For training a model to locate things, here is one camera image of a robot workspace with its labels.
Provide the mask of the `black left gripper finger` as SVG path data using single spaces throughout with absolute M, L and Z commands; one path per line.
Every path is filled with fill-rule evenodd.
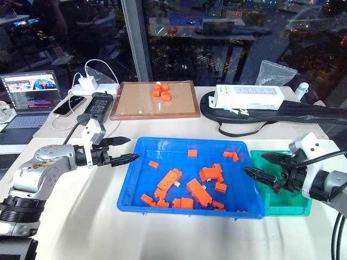
M 119 157 L 116 158 L 111 158 L 110 159 L 110 164 L 111 166 L 120 166 L 120 165 L 126 165 L 129 164 L 132 161 L 135 161 L 136 159 L 138 159 L 140 157 L 139 154 L 123 154 Z
M 126 138 L 124 136 L 117 136 L 117 137 L 111 137 L 111 138 L 104 138 L 101 141 L 101 146 L 106 147 L 106 146 L 119 146 L 123 145 L 127 142 L 131 141 L 131 139 Z

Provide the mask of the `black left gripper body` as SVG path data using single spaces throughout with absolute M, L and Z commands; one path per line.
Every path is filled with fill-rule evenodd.
M 108 155 L 108 147 L 96 148 L 91 150 L 93 165 L 103 166 L 111 163 L 111 157 Z

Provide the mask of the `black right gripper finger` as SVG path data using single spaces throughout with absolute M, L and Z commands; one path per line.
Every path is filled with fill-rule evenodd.
M 276 176 L 266 173 L 255 167 L 243 167 L 245 173 L 254 180 L 271 187 L 273 190 L 280 190 L 281 186 Z
M 276 152 L 263 153 L 261 157 L 273 164 L 286 163 L 288 160 L 291 159 L 291 155 L 289 154 L 281 154 Z

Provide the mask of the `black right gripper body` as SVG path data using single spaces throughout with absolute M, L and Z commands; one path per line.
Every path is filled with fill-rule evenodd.
M 275 184 L 274 191 L 279 194 L 282 190 L 290 192 L 301 191 L 306 178 L 306 166 L 293 167 L 293 164 L 299 163 L 301 156 L 288 154 L 275 154 L 275 164 L 280 165 L 282 179 Z

